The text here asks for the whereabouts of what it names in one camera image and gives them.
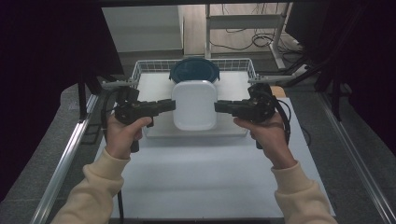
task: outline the black controller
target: black controller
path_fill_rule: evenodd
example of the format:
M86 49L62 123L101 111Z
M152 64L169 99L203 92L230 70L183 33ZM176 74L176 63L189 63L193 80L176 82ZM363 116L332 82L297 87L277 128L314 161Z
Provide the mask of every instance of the black controller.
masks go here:
M158 116L162 112L176 109L176 102L171 99L165 99L152 102L137 101L139 90L125 87L121 88L117 96L117 106L114 108L116 119L123 124L132 124L137 119L143 117ZM147 127L154 126L152 121ZM131 145L131 152L139 151L139 142L134 141Z
M233 117L250 120L254 123L262 123L270 119L277 109L284 122L285 136L288 143L290 123L279 101L272 94L270 86L264 83L257 83L250 86L247 91L250 95L249 99L242 101L217 101L215 103L216 112L228 113ZM256 147L262 149L262 146L257 141Z

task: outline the person's right hand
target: person's right hand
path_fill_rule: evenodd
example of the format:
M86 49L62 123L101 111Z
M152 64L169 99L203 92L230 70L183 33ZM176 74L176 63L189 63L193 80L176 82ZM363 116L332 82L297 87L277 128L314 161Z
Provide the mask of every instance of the person's right hand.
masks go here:
M274 169L290 168L297 163L286 143L283 121L278 113L260 124L239 118L235 118L233 122L250 130L251 137L262 145L264 154L272 162Z

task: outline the aluminum rail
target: aluminum rail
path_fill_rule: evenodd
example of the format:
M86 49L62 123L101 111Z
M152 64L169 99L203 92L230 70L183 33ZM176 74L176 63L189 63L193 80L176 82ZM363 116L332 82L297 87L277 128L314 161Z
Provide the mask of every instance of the aluminum rail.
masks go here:
M76 125L76 128L73 131L66 148L64 149L64 154L62 155L58 166L56 167L55 172L53 173L52 178L49 181L46 191L44 192L43 197L41 198L41 201L38 204L37 209L35 210L35 214L30 221L31 224L41 224L47 221L50 210L55 202L56 196L58 195L59 190L64 183L64 178L66 177L70 164L72 163L74 156L76 155L76 151L81 141L82 135L84 134L88 123L90 122L91 114L97 102L97 99L98 96L91 95L87 103L88 116L84 121Z
M353 141L350 139L347 130L344 128L343 123L338 121L337 118L332 114L331 104L326 96L326 93L319 93L319 96L323 108L325 109L325 112L332 126L334 127L342 144L344 145L344 149L346 150L346 153L348 154L348 157L351 160L352 164L355 166L355 170L361 178L363 186L366 188L371 199L373 200L379 215L382 217L384 223L396 224L396 216L393 213L387 198L382 192L382 189L378 186L373 175L364 163L361 154L353 144Z

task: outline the metal wire rack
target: metal wire rack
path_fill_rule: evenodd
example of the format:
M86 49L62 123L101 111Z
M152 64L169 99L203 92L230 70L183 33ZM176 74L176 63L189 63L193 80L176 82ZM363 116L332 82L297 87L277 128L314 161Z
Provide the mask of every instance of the metal wire rack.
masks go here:
M249 78L255 77L253 62L250 59L208 59L215 64L220 72L235 71L247 72ZM139 81L143 73L164 73L170 72L176 63L182 60L147 60L137 61L132 73L132 80Z

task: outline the hand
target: hand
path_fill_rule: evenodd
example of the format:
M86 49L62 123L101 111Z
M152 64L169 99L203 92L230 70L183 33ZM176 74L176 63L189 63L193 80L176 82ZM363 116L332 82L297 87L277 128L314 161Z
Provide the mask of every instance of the hand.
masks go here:
M235 118L233 122L250 130L251 137L262 145L264 154L272 162L274 169L290 168L297 163L286 143L283 121L278 113L260 124L239 118Z
M152 122L151 118L137 119L130 125L120 123L112 114L107 120L107 153L120 160L128 160L133 141L142 138L142 128Z

